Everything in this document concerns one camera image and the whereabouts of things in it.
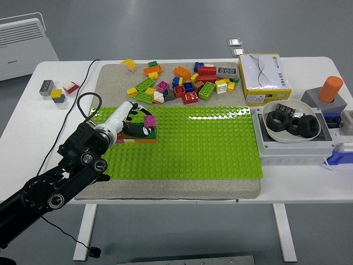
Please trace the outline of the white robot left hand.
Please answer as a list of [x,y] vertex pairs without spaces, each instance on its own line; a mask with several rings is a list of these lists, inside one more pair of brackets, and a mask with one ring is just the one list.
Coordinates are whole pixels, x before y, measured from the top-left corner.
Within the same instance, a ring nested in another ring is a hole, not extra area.
[[127,125],[126,121],[131,120],[130,114],[136,115],[138,109],[146,115],[151,113],[138,103],[123,102],[117,110],[105,121],[105,123],[98,124],[94,127],[94,130],[99,132],[105,137],[110,145],[116,142],[117,135],[122,131],[130,136],[144,138],[154,132],[154,128],[146,128],[137,125]]

